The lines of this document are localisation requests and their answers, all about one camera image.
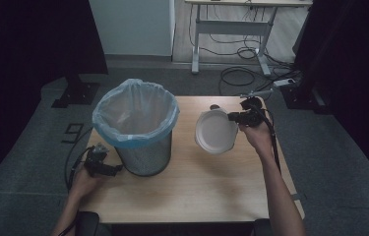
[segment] trash can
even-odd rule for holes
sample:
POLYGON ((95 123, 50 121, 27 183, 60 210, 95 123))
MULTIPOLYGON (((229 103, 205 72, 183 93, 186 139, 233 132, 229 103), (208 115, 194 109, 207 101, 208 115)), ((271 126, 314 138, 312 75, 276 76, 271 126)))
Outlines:
POLYGON ((179 112, 174 95, 162 86, 129 79, 101 99, 92 124, 127 170, 153 176, 169 163, 179 112))

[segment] white desk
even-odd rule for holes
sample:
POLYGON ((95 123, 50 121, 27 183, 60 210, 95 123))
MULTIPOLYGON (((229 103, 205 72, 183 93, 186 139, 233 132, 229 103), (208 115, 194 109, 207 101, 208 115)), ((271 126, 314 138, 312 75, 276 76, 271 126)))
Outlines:
POLYGON ((277 7, 306 7, 312 5, 312 0, 185 0, 185 2, 197 5, 195 41, 191 68, 193 74, 199 73, 199 34, 210 33, 263 36, 264 39, 260 48, 256 49, 256 54, 265 76, 271 75, 267 60, 264 56, 264 51, 270 37, 271 29, 273 28, 277 7), (272 7, 273 11, 267 22, 202 21, 200 20, 200 8, 202 5, 272 7))

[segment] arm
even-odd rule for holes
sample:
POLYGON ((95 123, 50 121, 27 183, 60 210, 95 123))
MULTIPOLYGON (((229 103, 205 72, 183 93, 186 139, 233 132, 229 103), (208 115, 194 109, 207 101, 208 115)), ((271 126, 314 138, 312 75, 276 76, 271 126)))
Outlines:
POLYGON ((263 122, 251 128, 239 125, 263 164, 270 222, 275 235, 306 235, 303 220, 274 160, 270 131, 263 122))
MULTIPOLYGON (((98 177, 91 177, 88 171, 81 167, 80 171, 76 174, 73 187, 68 194, 67 201, 64 209, 59 216, 58 222, 52 230, 51 236, 58 236, 64 229, 66 229, 77 215, 77 211, 80 206, 80 202, 83 197, 92 192, 101 179, 98 177)), ((76 232, 75 226, 71 229, 67 235, 74 236, 76 232)))

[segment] power strip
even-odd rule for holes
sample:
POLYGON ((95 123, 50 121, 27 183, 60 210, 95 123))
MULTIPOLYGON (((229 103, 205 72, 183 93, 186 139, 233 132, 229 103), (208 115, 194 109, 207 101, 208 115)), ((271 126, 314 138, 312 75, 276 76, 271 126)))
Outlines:
POLYGON ((295 80, 286 79, 286 80, 274 82, 274 87, 288 86, 288 85, 294 85, 294 84, 295 84, 295 80))

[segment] white plastic bag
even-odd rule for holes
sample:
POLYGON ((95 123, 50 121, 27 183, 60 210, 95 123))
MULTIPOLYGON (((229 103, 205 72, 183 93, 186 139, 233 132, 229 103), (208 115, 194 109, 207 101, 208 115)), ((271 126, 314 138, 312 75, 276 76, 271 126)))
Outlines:
POLYGON ((169 91, 129 79, 108 92, 92 113, 97 132, 116 148, 139 148, 165 138, 180 110, 169 91))

